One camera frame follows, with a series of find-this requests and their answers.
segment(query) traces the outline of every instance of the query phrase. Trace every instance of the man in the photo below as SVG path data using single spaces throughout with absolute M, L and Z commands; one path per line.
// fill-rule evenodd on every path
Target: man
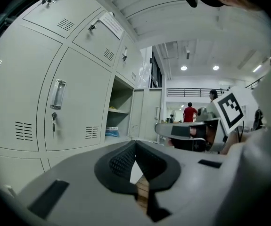
M 183 112 L 183 122 L 193 122 L 193 115 L 197 114 L 197 110 L 192 108 L 192 103 L 188 103 L 188 107 Z

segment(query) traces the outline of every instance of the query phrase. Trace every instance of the locker door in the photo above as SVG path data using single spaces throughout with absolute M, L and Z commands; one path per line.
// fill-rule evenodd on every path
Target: locker door
M 0 188 L 7 193 L 5 185 L 18 194 L 28 183 L 44 173 L 41 159 L 22 159 L 0 156 Z
M 95 0 L 53 0 L 40 4 L 23 19 L 67 38 L 90 14 L 101 6 Z
M 157 134 L 155 132 L 155 125 L 159 123 L 160 109 L 162 100 L 162 89 L 150 89 L 148 100 L 145 101 L 145 109 L 147 110 L 146 129 L 144 138 L 151 141 L 157 141 Z
M 48 151 L 100 143 L 109 80 L 110 72 L 105 68 L 71 48 L 67 50 L 49 90 L 45 113 Z
M 144 90 L 135 89 L 132 98 L 129 136 L 140 137 L 140 122 L 144 103 Z
M 22 26 L 10 26 L 0 38 L 0 147 L 38 151 L 38 100 L 60 46 Z
M 162 89 L 136 89 L 133 93 L 129 136 L 157 141 L 155 125 L 159 123 Z
M 126 35 L 123 41 L 123 48 L 119 53 L 119 61 L 116 70 L 127 80 L 136 85 L 139 80 L 142 63 L 143 58 L 140 51 L 129 36 Z
M 103 23 L 98 21 L 104 14 L 105 11 L 101 12 L 88 23 L 73 43 L 112 68 L 121 41 Z M 89 30 L 91 25 L 95 25 L 96 29 Z

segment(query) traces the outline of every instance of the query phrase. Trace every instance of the ventilation slot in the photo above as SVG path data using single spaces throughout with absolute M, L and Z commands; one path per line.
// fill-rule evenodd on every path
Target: ventilation slot
M 131 125 L 131 131 L 132 132 L 135 132 L 135 131 L 137 131 L 139 129 L 139 126 L 138 125 Z
M 115 56 L 115 55 L 114 55 L 114 53 L 110 52 L 110 55 L 109 55 L 109 60 L 110 60 L 110 61 L 112 61 L 112 60 L 113 60 L 113 58 L 114 58 L 114 56 Z
M 17 140 L 25 140 L 25 141 L 33 140 L 32 124 L 16 121 L 15 131 L 16 131 Z
M 132 72 L 131 78 L 132 78 L 134 81 L 136 81 L 136 74 Z
M 64 18 L 60 23 L 57 24 L 57 26 L 63 28 L 66 31 L 69 31 L 74 26 L 74 24 Z
M 105 51 L 105 53 L 104 53 L 104 56 L 105 56 L 106 58 L 108 58 L 108 57 L 109 57 L 109 54 L 110 54 L 110 50 L 109 50 L 109 49 L 106 49 L 106 51 Z
M 110 61 L 112 61 L 115 57 L 114 53 L 112 53 L 109 49 L 105 50 L 104 56 Z
M 85 139 L 95 139 L 99 136 L 99 127 L 98 126 L 89 126 L 86 127 Z

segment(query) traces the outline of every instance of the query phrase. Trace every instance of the floor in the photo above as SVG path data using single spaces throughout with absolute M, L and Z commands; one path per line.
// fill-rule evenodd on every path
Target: floor
M 149 197 L 149 182 L 146 180 L 144 176 L 142 176 L 139 181 L 136 183 L 138 190 L 138 199 L 137 203 L 143 210 L 143 212 L 147 213 L 148 208 L 148 197 Z

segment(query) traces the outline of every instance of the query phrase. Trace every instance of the red shirt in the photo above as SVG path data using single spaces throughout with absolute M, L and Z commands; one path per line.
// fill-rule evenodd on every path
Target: red shirt
M 184 119 L 183 122 L 193 122 L 193 115 L 197 113 L 197 110 L 193 107 L 187 107 L 184 109 L 183 115 Z

